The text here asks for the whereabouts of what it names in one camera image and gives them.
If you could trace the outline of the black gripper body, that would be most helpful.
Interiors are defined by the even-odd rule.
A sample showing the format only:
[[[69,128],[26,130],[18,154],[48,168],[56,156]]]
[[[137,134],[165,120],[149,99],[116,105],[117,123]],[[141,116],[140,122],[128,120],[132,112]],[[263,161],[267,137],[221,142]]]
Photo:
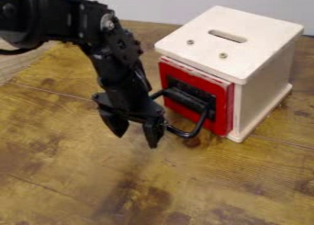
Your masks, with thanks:
[[[164,109],[148,95],[152,88],[141,66],[140,42],[116,18],[101,24],[97,44],[84,44],[81,50],[104,89],[93,96],[97,109],[119,109],[128,122],[143,123],[148,117],[163,117]]]

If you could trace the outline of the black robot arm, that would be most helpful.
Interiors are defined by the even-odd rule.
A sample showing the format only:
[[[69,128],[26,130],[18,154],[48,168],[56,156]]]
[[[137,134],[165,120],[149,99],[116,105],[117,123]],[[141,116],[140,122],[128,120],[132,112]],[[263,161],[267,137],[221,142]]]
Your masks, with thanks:
[[[77,45],[104,89],[93,101],[107,127],[120,137],[128,123],[137,122],[148,146],[157,146],[164,109],[148,95],[141,44],[105,5],[88,0],[0,0],[0,39],[14,47],[0,49],[1,55],[26,53],[50,40]]]

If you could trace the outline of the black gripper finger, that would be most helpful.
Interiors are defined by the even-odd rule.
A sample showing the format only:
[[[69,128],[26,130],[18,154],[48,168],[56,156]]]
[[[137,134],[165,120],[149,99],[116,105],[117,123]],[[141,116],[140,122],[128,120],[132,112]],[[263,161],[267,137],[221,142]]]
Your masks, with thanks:
[[[148,117],[141,124],[141,129],[148,147],[155,149],[164,135],[165,119],[163,117]]]
[[[124,118],[123,112],[119,109],[101,108],[97,110],[97,112],[113,135],[121,138],[128,128],[128,120]]]

